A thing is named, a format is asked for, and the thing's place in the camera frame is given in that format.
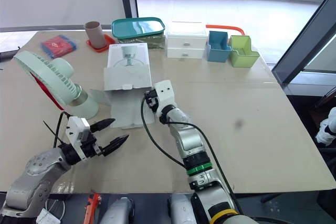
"yellow ring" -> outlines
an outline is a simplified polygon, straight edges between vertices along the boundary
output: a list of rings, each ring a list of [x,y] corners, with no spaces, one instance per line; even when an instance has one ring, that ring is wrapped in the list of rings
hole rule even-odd
[[[224,215],[227,215],[227,214],[235,214],[235,215],[237,215],[238,213],[235,210],[233,210],[233,209],[225,209],[223,211],[220,211],[220,212],[216,213],[212,217],[212,219],[210,221],[210,224],[214,224],[216,220],[218,220],[220,217],[222,217]]]

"brown cup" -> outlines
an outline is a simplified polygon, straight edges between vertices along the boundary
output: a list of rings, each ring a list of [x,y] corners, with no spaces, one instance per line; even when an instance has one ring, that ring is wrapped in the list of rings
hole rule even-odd
[[[100,49],[106,46],[106,40],[101,29],[101,25],[97,21],[90,21],[84,24],[85,32],[89,37],[91,45]]]

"green ring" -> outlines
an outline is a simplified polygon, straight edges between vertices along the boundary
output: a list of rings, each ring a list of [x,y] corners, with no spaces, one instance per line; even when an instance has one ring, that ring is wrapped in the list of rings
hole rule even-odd
[[[191,175],[191,174],[197,173],[197,172],[199,172],[201,170],[205,170],[205,169],[207,169],[209,167],[212,167],[211,162],[203,164],[203,165],[200,165],[200,166],[196,166],[196,167],[194,167],[194,168],[192,168],[190,170],[187,170],[187,174]]]

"blue plastic bin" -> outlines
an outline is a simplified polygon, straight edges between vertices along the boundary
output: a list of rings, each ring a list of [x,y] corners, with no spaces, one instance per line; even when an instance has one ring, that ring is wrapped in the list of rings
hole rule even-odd
[[[207,46],[207,61],[225,62],[231,53],[231,47],[227,45],[227,32],[210,31]]]

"white fan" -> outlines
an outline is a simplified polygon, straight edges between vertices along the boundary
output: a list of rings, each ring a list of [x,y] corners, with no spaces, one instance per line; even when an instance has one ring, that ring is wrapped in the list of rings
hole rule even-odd
[[[99,106],[95,100],[69,79],[74,69],[66,60],[56,58],[49,62],[28,51],[22,51],[14,58],[58,108],[64,110],[62,106],[70,105],[74,115],[87,119],[97,114]]]

